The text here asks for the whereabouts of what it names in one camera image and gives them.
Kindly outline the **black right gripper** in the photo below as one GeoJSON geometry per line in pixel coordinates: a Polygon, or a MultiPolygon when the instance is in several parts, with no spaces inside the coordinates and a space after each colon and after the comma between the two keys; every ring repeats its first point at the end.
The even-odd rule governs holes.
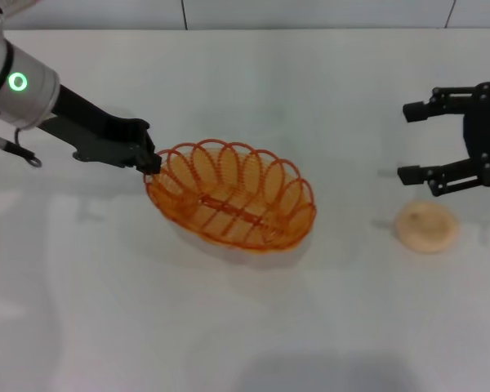
{"type": "Polygon", "coordinates": [[[446,114],[463,115],[463,137],[468,159],[441,166],[405,166],[397,169],[403,185],[427,184],[433,196],[490,186],[490,82],[475,87],[435,87],[426,101],[403,106],[408,123],[446,114]]]}

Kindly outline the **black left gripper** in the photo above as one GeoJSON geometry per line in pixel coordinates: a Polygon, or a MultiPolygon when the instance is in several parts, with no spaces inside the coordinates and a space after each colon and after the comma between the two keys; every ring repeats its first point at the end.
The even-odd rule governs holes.
{"type": "Polygon", "coordinates": [[[147,176],[160,172],[162,158],[154,152],[145,120],[116,117],[65,86],[51,113],[38,128],[72,145],[78,161],[133,167],[147,176]]]}

